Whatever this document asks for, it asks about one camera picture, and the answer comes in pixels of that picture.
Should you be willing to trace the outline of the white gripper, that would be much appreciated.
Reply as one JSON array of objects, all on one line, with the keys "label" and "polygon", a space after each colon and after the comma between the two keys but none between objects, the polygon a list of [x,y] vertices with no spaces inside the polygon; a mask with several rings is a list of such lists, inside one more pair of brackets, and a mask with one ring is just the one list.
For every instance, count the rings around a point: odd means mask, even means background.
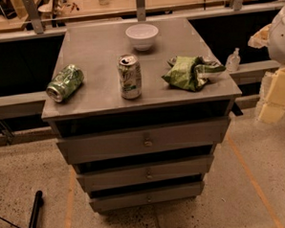
[{"label": "white gripper", "polygon": [[[248,46],[255,49],[268,47],[270,24],[265,25],[248,41]],[[256,107],[256,119],[259,122],[275,124],[285,114],[285,67],[275,73],[266,72],[259,93]]]}]

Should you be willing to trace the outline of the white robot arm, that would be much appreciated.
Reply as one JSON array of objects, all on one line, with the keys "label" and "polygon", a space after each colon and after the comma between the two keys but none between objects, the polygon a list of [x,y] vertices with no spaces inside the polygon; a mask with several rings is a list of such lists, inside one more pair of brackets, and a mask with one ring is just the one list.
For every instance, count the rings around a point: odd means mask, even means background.
[{"label": "white robot arm", "polygon": [[260,106],[257,119],[275,124],[285,113],[285,5],[271,24],[264,26],[248,41],[250,47],[268,48],[269,58],[281,67],[262,80]]}]

